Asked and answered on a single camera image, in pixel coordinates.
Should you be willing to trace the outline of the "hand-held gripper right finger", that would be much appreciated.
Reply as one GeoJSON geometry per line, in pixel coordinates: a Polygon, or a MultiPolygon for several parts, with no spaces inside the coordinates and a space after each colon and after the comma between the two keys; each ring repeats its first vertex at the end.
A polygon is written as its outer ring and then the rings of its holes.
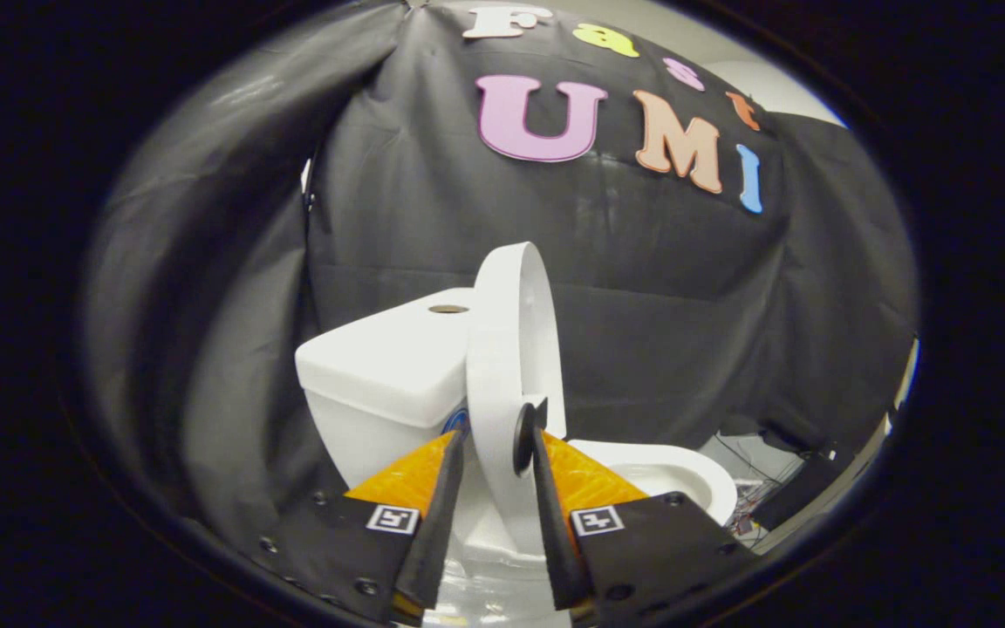
{"type": "Polygon", "coordinates": [[[575,625],[697,623],[761,561],[681,490],[646,495],[542,428],[528,449],[553,604],[575,625]]]}

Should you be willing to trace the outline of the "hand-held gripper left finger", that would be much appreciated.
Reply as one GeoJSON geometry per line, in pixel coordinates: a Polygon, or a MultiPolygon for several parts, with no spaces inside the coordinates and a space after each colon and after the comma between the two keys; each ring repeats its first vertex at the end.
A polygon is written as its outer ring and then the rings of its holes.
{"type": "Polygon", "coordinates": [[[313,496],[260,537],[267,567],[368,623],[421,624],[438,600],[466,438],[451,429],[345,493],[313,496]]]}

